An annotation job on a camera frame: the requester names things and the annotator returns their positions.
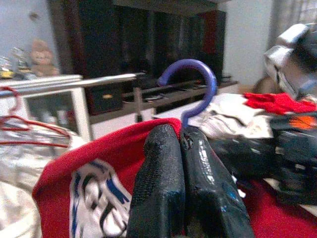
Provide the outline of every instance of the teddy bear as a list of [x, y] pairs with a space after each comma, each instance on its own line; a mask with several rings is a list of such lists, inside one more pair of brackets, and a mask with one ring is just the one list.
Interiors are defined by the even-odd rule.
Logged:
[[30, 53], [33, 66], [31, 70], [38, 77], [59, 75], [59, 70], [52, 64], [53, 53], [47, 43], [40, 39], [35, 39]]

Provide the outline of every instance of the red cloth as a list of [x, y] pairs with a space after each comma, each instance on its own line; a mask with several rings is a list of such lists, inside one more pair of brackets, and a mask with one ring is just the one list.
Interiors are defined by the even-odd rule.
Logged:
[[316, 110], [316, 105], [314, 103], [294, 101], [287, 93], [244, 93], [243, 95], [248, 99], [245, 105], [251, 108], [262, 108], [269, 113], [283, 115], [286, 112], [309, 113]]
[[[177, 136], [181, 122], [158, 119], [135, 124], [78, 149], [49, 163], [35, 188], [33, 198], [41, 215], [43, 238], [69, 238], [70, 184], [72, 172], [88, 162], [100, 159], [116, 171], [121, 184], [132, 194], [136, 173], [143, 161], [143, 145], [149, 132], [157, 125], [170, 124]], [[317, 238], [317, 220], [298, 207], [281, 206], [268, 187], [254, 184], [254, 192], [245, 199], [257, 238]]]

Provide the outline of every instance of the glass cabinet door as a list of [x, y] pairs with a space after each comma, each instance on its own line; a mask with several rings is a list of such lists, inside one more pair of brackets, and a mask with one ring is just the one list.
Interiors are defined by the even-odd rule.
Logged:
[[31, 120], [56, 124], [79, 133], [71, 92], [25, 98]]

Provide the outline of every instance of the red hanger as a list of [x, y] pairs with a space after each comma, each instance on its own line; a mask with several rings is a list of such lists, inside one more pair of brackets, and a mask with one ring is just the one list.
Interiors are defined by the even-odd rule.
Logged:
[[[9, 115], [4, 116], [0, 119], [0, 130], [5, 130], [5, 131], [29, 131], [31, 130], [30, 125], [37, 125], [41, 126], [44, 128], [48, 128], [52, 131], [57, 132], [60, 135], [63, 135], [67, 138], [70, 138], [69, 134], [61, 129], [58, 129], [54, 126], [48, 125], [46, 123], [42, 123], [39, 121], [32, 121], [32, 120], [26, 120], [22, 117], [14, 115], [15, 111], [20, 107], [20, 97], [17, 91], [10, 87], [0, 87], [0, 91], [11, 91], [14, 95], [15, 98], [15, 106], [11, 109], [9, 109]], [[4, 123], [8, 121], [9, 119], [19, 119], [25, 124], [25, 127], [5, 127]], [[54, 144], [54, 143], [45, 143], [45, 142], [38, 142], [38, 141], [0, 141], [0, 145], [21, 145], [21, 144], [31, 144], [31, 145], [43, 145], [43, 146], [56, 146], [56, 147], [63, 147], [67, 148], [68, 145], [63, 145], [63, 144]]]

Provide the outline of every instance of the blue plastic hanger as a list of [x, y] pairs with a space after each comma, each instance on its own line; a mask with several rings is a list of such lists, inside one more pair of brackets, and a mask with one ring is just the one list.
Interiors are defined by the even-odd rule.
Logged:
[[204, 77], [207, 85], [207, 92], [204, 95], [203, 101], [191, 110], [184, 111], [181, 116], [183, 127], [188, 126], [188, 118], [201, 113], [211, 102], [213, 96], [217, 92], [217, 81], [212, 70], [203, 62], [195, 59], [181, 59], [171, 64], [158, 79], [160, 86], [165, 86], [169, 78], [180, 69], [192, 68], [198, 70]]

